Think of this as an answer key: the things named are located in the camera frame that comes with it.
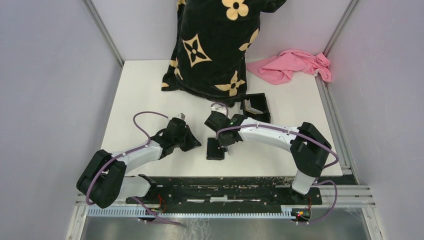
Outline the black leather card holder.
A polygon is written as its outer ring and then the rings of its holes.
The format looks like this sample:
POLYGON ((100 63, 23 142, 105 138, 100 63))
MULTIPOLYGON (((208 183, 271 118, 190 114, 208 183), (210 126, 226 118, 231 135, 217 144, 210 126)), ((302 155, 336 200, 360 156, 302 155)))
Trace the black leather card holder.
POLYGON ((226 153, 229 151, 227 146, 222 146, 214 137, 207 138, 206 159, 213 161, 221 161, 225 159, 226 153))

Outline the black plastic bin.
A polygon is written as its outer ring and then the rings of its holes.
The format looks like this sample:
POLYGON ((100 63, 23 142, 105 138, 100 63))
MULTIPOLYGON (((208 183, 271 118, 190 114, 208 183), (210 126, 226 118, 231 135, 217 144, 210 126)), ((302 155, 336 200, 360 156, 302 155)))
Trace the black plastic bin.
POLYGON ((271 123, 271 113, 268 107, 265 93, 242 94, 240 109, 242 110, 243 114, 249 118, 253 118, 264 123, 271 123), (250 100, 252 107, 263 111, 263 114, 251 114, 246 112, 244 109, 244 100, 250 100))

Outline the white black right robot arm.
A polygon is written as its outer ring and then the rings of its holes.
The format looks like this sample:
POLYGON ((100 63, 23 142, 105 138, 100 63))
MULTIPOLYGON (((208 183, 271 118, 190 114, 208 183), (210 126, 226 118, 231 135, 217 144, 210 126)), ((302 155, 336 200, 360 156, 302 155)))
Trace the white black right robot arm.
POLYGON ((242 114, 229 118, 212 111, 204 124, 215 132, 222 147, 238 142, 254 142, 289 152, 297 172, 289 189, 289 199, 302 204, 309 198, 309 191, 324 169, 329 167, 329 155, 335 155, 331 144, 309 122, 301 126, 278 126, 262 122, 242 114))

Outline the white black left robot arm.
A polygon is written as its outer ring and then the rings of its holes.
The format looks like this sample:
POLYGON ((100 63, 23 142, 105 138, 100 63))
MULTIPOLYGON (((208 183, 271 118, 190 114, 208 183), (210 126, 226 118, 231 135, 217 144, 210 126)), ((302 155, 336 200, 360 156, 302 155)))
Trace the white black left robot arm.
POLYGON ((140 174, 127 174, 147 163, 161 160, 180 149, 188 152, 201 147, 189 125, 180 117, 169 120, 166 128, 151 136, 146 143, 115 153, 100 149, 94 153, 76 182, 88 205, 105 209, 117 199, 139 197, 149 204, 156 200, 154 182, 140 174))

